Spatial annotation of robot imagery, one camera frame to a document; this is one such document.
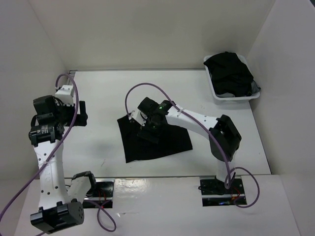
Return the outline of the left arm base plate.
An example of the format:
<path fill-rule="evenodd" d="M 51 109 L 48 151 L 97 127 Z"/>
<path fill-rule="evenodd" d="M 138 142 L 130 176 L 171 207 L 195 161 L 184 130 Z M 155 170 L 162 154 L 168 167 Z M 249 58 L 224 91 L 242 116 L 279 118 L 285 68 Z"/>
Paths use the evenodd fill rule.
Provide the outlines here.
<path fill-rule="evenodd" d="M 96 208 L 95 205 L 89 202 L 93 201 L 105 209 L 113 207 L 114 195 L 114 179 L 113 178 L 97 178 L 94 190 L 90 190 L 83 202 L 83 208 Z"/>

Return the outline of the black skirt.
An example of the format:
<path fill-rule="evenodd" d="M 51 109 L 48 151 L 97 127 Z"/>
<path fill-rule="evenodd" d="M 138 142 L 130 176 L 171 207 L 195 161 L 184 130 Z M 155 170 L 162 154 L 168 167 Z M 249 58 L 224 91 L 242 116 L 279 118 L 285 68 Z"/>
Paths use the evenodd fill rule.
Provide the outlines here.
<path fill-rule="evenodd" d="M 117 120 L 126 163 L 158 159 L 193 149 L 186 129 L 167 125 L 156 142 L 139 137 L 140 124 L 127 116 Z"/>

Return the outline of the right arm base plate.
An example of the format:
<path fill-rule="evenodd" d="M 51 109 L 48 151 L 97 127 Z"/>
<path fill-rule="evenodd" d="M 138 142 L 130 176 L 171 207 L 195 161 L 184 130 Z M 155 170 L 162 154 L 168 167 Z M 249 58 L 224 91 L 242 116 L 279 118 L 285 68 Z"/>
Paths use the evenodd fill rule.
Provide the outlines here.
<path fill-rule="evenodd" d="M 229 189 L 215 177 L 201 178 L 198 189 L 204 207 L 233 206 L 234 202 L 242 206 L 247 205 L 243 182 L 239 177 L 234 179 Z"/>

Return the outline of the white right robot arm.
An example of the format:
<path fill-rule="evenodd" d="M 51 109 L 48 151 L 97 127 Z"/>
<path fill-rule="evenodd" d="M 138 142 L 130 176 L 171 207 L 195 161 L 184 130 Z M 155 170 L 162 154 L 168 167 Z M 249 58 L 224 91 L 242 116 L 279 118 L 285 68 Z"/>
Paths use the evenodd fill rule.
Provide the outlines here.
<path fill-rule="evenodd" d="M 184 128 L 206 138 L 212 156 L 217 159 L 216 189 L 227 193 L 233 187 L 232 162 L 242 137 L 229 116 L 210 117 L 184 109 L 173 101 L 158 104 L 146 97 L 130 113 L 130 118 L 140 124 L 139 136 L 152 143 L 158 142 L 162 130 L 168 126 Z"/>

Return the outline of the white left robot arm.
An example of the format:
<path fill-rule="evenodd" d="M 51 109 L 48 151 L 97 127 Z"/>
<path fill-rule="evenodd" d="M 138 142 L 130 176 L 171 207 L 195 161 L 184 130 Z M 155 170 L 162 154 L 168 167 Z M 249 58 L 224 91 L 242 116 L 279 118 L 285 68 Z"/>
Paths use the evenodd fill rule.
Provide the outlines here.
<path fill-rule="evenodd" d="M 81 225 L 83 201 L 97 193 L 98 184 L 90 171 L 75 174 L 67 187 L 63 171 L 63 142 L 69 133 L 65 127 L 86 126 L 88 115 L 84 101 L 66 103 L 52 95 L 33 101 L 36 115 L 29 139 L 39 167 L 40 200 L 38 211 L 30 215 L 31 224 L 45 234 Z"/>

